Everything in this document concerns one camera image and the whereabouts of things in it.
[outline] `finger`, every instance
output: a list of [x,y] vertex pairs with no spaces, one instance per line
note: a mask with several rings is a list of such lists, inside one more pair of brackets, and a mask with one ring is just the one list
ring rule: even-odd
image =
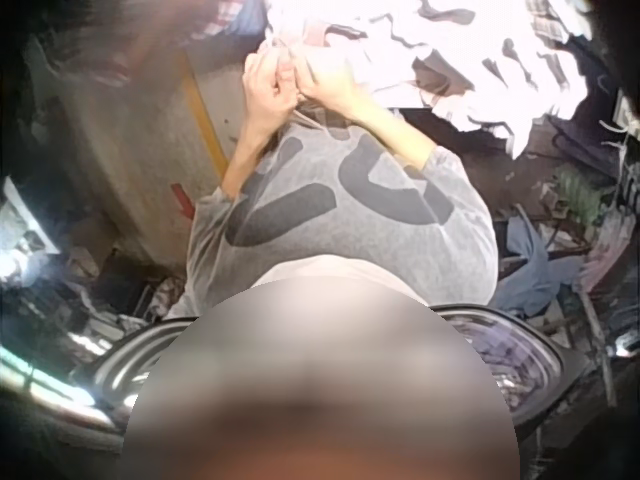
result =
[[276,71],[278,69],[278,57],[280,56],[279,50],[278,48],[270,48],[262,54],[259,64],[256,66],[256,81],[260,85],[269,85],[271,87],[277,85]]
[[314,81],[306,57],[298,49],[292,49],[291,56],[298,88],[300,90],[311,88],[314,84]]
[[269,47],[269,40],[263,41],[258,47],[258,53],[264,53],[264,51]]
[[278,59],[278,73],[276,76],[278,82],[278,89],[282,94],[294,96],[296,94],[296,74],[289,49],[283,48],[280,50],[280,57]]
[[257,60],[258,60],[258,55],[256,53],[250,53],[249,55],[247,55],[247,59],[244,61],[245,75],[251,74],[252,70],[255,68]]

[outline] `plaid fabric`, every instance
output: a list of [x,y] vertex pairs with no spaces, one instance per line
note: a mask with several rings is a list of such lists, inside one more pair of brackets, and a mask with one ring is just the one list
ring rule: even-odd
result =
[[243,6],[244,0],[227,0],[220,2],[216,18],[205,27],[202,33],[194,35],[194,38],[203,38],[222,32],[236,19]]
[[542,39],[567,43],[569,32],[562,24],[548,0],[525,0],[527,10],[531,14],[531,26],[536,35]]

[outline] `clothes pile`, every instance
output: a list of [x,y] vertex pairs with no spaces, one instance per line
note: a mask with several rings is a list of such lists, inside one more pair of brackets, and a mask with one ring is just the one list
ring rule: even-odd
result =
[[570,119],[587,95],[575,58],[550,46],[585,33],[568,1],[266,0],[266,36],[328,46],[381,105],[488,130],[515,159],[534,119]]

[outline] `light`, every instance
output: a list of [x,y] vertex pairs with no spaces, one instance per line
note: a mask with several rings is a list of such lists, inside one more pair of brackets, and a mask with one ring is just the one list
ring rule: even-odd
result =
[[144,372],[141,373],[140,375],[136,375],[135,377],[133,377],[133,382],[141,382],[143,380],[146,380],[149,377],[149,372]]
[[0,383],[2,385],[19,391],[24,388],[26,380],[27,377],[13,368],[7,365],[0,366]]
[[68,335],[71,340],[76,342],[78,345],[82,345],[84,348],[95,355],[104,355],[105,353],[107,353],[107,350],[95,343],[89,337],[85,337],[84,335],[76,335],[75,333],[71,332],[69,332]]
[[133,394],[133,395],[129,395],[127,398],[124,399],[124,406],[127,408],[133,408],[133,406],[136,403],[136,400],[138,399],[138,394]]
[[113,426],[109,417],[107,417],[100,410],[88,407],[86,405],[79,405],[78,403],[64,398],[62,395],[50,390],[37,383],[31,384],[30,388],[31,396],[38,400],[40,404],[48,406],[54,410],[62,413],[71,413],[77,417],[81,417],[88,420],[94,420],[105,426]]
[[111,348],[113,347],[113,345],[111,345],[111,342],[107,342],[104,338],[98,340],[98,345],[107,350],[111,350]]
[[18,264],[7,252],[0,252],[0,278],[9,278],[18,271]]
[[4,347],[0,347],[0,360],[5,362],[0,365],[3,385],[22,389],[27,384],[27,377],[31,377],[33,382],[29,393],[41,405],[113,427],[104,413],[93,408],[95,400],[86,390],[61,382],[42,370],[33,369],[29,363]]
[[27,264],[29,263],[29,256],[25,253],[22,253],[20,250],[16,250],[15,248],[9,252],[11,257],[18,262],[20,266],[20,271],[24,272],[27,269]]
[[631,352],[622,345],[618,345],[616,347],[616,357],[629,358],[631,357]]

